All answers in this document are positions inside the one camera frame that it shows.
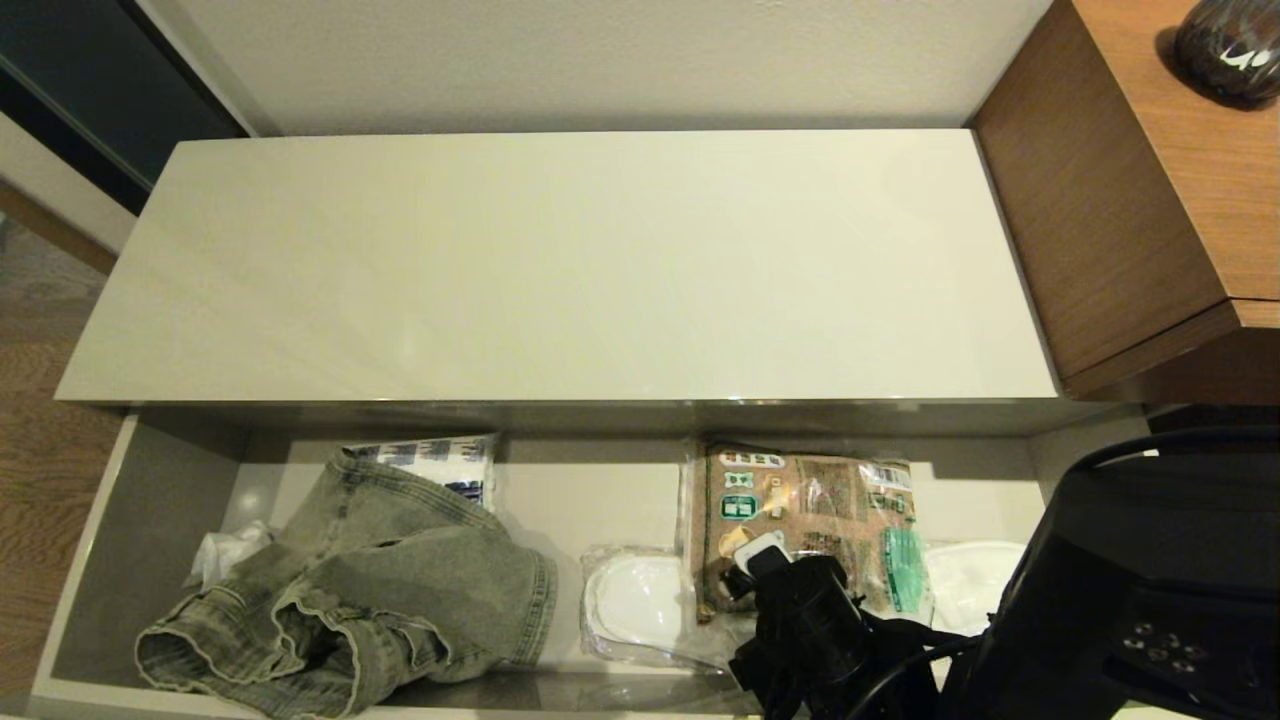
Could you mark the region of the brown grain packet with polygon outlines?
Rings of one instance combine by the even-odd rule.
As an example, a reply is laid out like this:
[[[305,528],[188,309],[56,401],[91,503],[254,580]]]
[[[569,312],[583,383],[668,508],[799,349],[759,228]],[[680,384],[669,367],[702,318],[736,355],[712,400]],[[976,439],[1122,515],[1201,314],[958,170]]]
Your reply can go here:
[[[721,577],[744,546],[772,538],[791,559],[836,559],[847,589],[876,616],[929,624],[934,592],[916,524],[902,462],[704,443],[686,543],[696,620],[753,610]]]

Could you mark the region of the white disposable slipper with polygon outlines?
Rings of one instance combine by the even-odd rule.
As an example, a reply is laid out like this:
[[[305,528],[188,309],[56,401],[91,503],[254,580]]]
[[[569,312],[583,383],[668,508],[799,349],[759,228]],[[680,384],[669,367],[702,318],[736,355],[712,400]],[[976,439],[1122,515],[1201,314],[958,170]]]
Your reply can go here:
[[[1007,541],[937,544],[925,551],[933,611],[931,626],[957,635],[979,635],[998,611],[1027,547]]]
[[[730,670],[741,632],[732,623],[698,621],[698,597],[681,556],[645,546],[596,546],[579,565],[584,653],[637,667]]]

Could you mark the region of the grey-green denim shorts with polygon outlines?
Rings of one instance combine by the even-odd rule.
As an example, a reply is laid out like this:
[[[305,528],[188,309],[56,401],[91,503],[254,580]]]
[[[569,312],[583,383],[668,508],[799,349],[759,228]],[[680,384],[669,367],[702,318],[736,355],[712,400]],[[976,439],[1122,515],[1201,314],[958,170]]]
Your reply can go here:
[[[268,720],[348,720],[413,682],[535,664],[557,600],[556,562],[494,512],[339,451],[270,544],[140,633],[134,662]]]

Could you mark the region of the brown wooden desk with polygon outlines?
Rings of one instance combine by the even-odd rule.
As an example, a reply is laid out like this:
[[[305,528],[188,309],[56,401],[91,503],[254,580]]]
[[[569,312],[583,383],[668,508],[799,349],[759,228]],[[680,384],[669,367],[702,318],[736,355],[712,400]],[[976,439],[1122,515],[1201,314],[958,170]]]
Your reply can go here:
[[[1196,0],[1053,0],[972,120],[1062,391],[1280,406],[1280,106],[1172,63]]]

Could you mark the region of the glossy white low cabinet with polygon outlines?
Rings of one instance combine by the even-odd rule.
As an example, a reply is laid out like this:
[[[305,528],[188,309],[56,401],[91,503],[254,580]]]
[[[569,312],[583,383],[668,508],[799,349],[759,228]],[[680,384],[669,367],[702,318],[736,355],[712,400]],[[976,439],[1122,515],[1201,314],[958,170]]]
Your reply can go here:
[[[1029,436],[1062,392],[965,129],[180,143],[56,397]]]

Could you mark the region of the white blue printed packet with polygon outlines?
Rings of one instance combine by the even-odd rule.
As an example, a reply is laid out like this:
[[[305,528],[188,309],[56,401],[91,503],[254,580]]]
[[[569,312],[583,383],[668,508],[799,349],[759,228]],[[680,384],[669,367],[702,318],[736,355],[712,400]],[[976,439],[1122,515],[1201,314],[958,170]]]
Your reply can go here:
[[[353,457],[397,468],[443,486],[485,510],[495,507],[497,433],[347,445]]]

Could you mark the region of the white cabinet drawer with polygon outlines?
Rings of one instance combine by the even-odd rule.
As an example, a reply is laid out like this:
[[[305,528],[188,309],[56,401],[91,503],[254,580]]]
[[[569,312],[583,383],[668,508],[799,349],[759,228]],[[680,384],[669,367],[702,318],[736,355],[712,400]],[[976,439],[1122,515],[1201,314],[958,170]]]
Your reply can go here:
[[[1142,407],[1066,400],[852,404],[302,404],[137,407],[124,420],[27,710],[40,720],[251,720],[146,687],[136,637],[182,596],[204,534],[282,527],[342,445],[500,434],[497,511],[559,565],[538,667],[410,685],[357,720],[748,720],[732,682],[604,662],[579,646],[579,557],[685,541],[701,437],[904,460],[929,541],[1024,543],[1066,466],[1146,436]]]

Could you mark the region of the dark glass door panel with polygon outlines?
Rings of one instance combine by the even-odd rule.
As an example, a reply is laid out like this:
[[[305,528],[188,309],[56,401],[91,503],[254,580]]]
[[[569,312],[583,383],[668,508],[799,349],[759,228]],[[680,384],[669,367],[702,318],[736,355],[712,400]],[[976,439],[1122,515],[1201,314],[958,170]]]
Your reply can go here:
[[[0,0],[0,111],[133,215],[178,143],[248,136],[140,0]]]

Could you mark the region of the dark glass vase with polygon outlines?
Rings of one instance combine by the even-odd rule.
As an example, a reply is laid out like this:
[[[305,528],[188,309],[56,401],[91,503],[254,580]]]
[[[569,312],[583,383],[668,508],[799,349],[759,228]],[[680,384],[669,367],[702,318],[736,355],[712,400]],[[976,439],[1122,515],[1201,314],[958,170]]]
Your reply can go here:
[[[1229,102],[1280,100],[1280,0],[1197,0],[1172,55],[1193,82]]]

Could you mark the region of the white plastic bag roll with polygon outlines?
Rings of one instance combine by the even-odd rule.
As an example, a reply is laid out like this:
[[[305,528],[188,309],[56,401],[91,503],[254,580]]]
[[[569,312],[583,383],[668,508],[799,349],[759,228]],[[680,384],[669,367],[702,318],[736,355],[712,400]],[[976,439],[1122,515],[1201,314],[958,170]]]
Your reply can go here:
[[[196,550],[186,584],[207,591],[223,582],[236,565],[273,541],[273,529],[261,521],[252,521],[230,533],[207,533]]]

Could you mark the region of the clear plastic slipper bag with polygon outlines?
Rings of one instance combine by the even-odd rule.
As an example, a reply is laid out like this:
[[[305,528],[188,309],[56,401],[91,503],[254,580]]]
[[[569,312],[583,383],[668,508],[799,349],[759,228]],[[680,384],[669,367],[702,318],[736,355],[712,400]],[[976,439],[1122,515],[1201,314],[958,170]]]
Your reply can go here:
[[[937,632],[980,634],[1025,550],[1007,541],[928,544],[931,591],[910,619]],[[744,612],[698,621],[692,582],[677,553],[607,546],[585,553],[581,565],[581,644],[599,659],[724,673],[736,648],[755,635],[753,602]]]

